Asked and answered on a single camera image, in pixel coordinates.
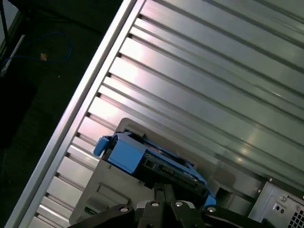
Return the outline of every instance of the metal frame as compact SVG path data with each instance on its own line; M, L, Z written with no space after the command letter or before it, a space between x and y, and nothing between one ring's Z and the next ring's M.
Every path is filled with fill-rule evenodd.
M303 198L298 198L292 192L277 185L277 181L270 178L253 206L249 218L262 222L267 219L275 227L287 227L294 213L303 210Z
M145 0L124 0L47 144L5 228L27 227Z

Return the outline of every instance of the dark background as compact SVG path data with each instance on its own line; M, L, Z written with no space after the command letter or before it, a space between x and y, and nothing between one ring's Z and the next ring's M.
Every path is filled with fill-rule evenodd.
M24 19L23 44L58 31L73 43L62 63L14 59L0 78L0 227L4 227L61 115L80 82L122 0L15 0L31 15ZM54 14L46 14L45 9ZM53 35L18 51L48 60L64 58L69 43Z

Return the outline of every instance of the blue cable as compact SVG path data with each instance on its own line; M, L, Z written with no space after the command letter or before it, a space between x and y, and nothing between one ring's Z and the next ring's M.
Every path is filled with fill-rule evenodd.
M38 38L32 40L31 42L28 42L28 43L22 45L21 47L19 47L19 50L22 50L22 49L26 48L27 46L29 46L29 45L31 45L31 44L33 44L33 43L36 43L37 41L42 40L42 39L44 39L44 38L46 38L46 37L49 37L49 36L51 36L51 35L62 35L62 36L64 36L64 37L67 39L67 41L68 41L68 43L69 43L69 46L70 46L70 49L69 49L69 52L68 52L68 54L67 54L66 57L64 57L63 59L60 59L60 60L41 60L40 58L35 58L35 57L31 57L31 56L23 56L23 55L12 56L12 57L7 58L7 59L2 63L1 69L3 69L4 66L5 66L5 64L6 64L10 59L12 59L12 58L28 58L28 59L32 59L32 60L35 60L35 61L45 62L45 63L62 63L62 62L67 61L67 60L71 57L71 55L72 55L73 43L72 43L71 39L70 39L65 33L62 33L62 32L49 32L49 33L43 34L42 36L40 36L40 37L38 37Z

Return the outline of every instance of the ventilation grille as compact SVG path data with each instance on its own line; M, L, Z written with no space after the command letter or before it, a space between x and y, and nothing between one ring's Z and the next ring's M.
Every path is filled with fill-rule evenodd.
M304 211L295 212L290 220L288 228L304 228Z

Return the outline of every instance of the corrugated metal panel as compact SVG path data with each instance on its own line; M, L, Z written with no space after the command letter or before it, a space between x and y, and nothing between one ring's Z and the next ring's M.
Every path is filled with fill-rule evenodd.
M290 16L294 17L297 20L301 20L304 18L303 15L303 7L304 2L301 0L291 0L291 1L285 1L285 0L260 0L261 4L268 3L270 7L277 7L278 11L281 11L282 13L290 14Z
M303 190L304 27L283 3L147 0L78 113L32 224L41 216L68 226L98 163L96 141L125 117L213 164L234 162Z
M41 219L38 217L34 217L31 221L29 228L54 228L56 225L52 222L47 221L46 219Z

